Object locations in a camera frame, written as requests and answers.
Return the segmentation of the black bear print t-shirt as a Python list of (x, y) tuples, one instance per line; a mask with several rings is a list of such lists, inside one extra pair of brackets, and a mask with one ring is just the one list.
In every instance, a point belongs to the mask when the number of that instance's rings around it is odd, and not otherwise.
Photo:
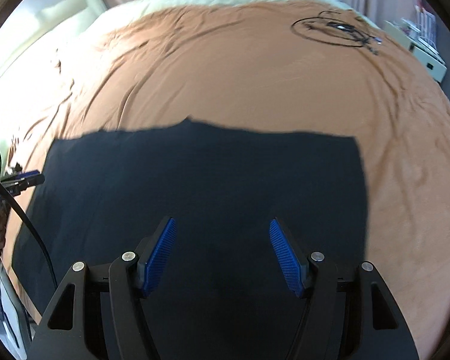
[(142, 307), (163, 359), (283, 359), (304, 306), (268, 236), (279, 218), (334, 261), (364, 256), (368, 219), (357, 142), (314, 133), (251, 133), (185, 120), (139, 132), (57, 140), (25, 210), (13, 269), (38, 311), (79, 260), (109, 263), (170, 216), (177, 223), (159, 286)]

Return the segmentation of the cream leather headboard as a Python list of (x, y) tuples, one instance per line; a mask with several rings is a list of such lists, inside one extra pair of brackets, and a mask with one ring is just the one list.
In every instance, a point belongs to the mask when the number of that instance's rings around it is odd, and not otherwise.
[(105, 11), (103, 0), (22, 0), (0, 27), (0, 79), (47, 33), (73, 37)]

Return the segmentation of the orange bed blanket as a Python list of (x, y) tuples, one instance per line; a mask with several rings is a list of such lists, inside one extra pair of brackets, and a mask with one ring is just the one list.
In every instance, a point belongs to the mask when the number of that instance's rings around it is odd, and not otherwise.
[(13, 160), (42, 167), (56, 138), (186, 118), (262, 132), (355, 137), (368, 186), (367, 255), (429, 359), (450, 316), (450, 101), (387, 35), (377, 55), (294, 35), (326, 4), (142, 1), (102, 14), (16, 75), (30, 107)]

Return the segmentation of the white bedside cabinet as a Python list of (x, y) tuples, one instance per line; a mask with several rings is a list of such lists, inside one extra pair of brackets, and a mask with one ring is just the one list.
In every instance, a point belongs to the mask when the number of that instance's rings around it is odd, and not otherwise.
[(425, 67), (433, 80), (441, 84), (447, 71), (446, 63), (441, 56), (432, 50), (419, 37), (409, 37), (396, 24), (389, 21), (385, 22), (383, 30), (390, 35), (400, 46), (409, 50), (412, 55)]

